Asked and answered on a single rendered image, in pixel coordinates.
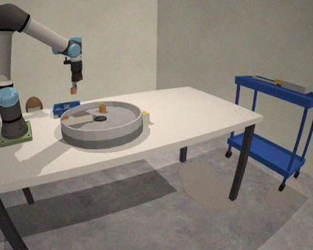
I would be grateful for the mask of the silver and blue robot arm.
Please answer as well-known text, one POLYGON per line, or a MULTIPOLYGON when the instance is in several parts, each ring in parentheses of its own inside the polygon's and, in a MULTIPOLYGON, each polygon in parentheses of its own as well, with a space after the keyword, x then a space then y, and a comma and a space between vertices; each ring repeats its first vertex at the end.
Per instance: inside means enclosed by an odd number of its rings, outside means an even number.
POLYGON ((0 5, 0 115, 2 134, 8 140, 20 138, 28 131, 21 113, 18 91, 10 78, 12 35, 15 31, 24 32, 51 46, 53 54, 66 54, 73 58, 82 54, 81 37, 66 40, 14 4, 0 5))

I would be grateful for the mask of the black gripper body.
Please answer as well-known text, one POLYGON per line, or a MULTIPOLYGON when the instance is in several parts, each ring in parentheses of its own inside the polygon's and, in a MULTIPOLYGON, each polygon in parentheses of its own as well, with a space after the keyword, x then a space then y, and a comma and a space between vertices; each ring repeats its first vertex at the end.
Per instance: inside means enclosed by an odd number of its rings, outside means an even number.
POLYGON ((79 54, 78 57, 70 58, 70 60, 67 61, 67 58, 65 61, 63 61, 63 64, 71 64, 71 81, 72 82, 78 82, 82 80, 82 54, 79 54))

